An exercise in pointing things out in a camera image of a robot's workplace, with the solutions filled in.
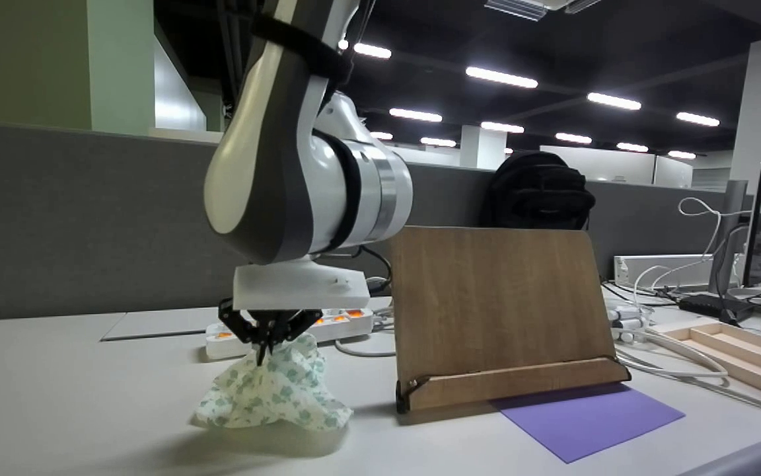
black backpack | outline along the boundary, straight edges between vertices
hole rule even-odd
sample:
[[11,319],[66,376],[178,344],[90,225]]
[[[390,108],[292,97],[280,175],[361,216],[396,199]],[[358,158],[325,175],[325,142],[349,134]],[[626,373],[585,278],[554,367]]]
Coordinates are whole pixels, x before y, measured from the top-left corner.
[[517,154],[489,179],[481,225],[579,229],[592,205],[588,176],[561,155]]

wooden board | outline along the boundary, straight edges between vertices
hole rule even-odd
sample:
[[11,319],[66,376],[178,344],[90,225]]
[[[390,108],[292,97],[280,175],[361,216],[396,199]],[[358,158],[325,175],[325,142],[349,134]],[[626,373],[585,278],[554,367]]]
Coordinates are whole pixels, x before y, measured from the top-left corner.
[[423,387],[412,410],[629,377],[588,233],[404,227],[391,264],[399,392]]
[[670,335],[719,360],[733,377],[761,389],[761,335],[723,323],[683,328]]

white fabric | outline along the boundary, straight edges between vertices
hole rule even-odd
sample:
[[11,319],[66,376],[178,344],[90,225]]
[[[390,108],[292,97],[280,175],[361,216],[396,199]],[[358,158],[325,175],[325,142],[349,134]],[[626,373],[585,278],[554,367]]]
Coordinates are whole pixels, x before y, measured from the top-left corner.
[[325,361],[313,335],[287,340],[256,367],[256,352],[240,356],[199,402],[193,425],[251,428],[296,422],[308,432],[338,432],[353,406],[334,400],[324,380]]

dark ceiling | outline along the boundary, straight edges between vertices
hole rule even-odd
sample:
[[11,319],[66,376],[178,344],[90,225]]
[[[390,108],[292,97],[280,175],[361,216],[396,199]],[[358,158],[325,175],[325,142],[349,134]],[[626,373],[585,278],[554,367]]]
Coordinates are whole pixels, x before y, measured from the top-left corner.
[[[156,0],[156,19],[189,77],[225,82],[218,0]],[[600,0],[540,23],[487,10],[484,0],[378,0],[365,41],[394,55],[358,55],[347,93],[371,129],[390,129],[399,142],[460,137],[460,125],[498,119],[526,126],[511,134],[511,147],[556,142],[565,129],[592,134],[600,147],[631,139],[655,154],[724,151],[735,145],[757,40],[761,0]],[[536,77],[540,89],[476,82],[466,77],[468,63]],[[645,108],[602,108],[588,104],[591,89]],[[445,122],[394,119],[391,106],[440,112]],[[683,125],[675,119],[683,108],[719,115],[723,126]]]

office desk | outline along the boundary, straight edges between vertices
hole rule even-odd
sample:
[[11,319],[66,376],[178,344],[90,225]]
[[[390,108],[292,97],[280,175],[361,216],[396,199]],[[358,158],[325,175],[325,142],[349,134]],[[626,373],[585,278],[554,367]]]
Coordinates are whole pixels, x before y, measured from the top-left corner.
[[[498,412],[403,425],[394,412],[394,360],[355,360],[324,350],[334,392],[355,406],[349,432],[330,451],[292,425],[229,433],[189,425],[199,397],[231,365],[201,361],[203,335],[102,344],[104,335],[189,330],[213,319],[214,309],[178,309],[0,323],[0,476],[654,476],[761,441],[761,410],[635,373],[629,387],[687,418],[565,466]],[[391,344],[380,332],[363,347]]]

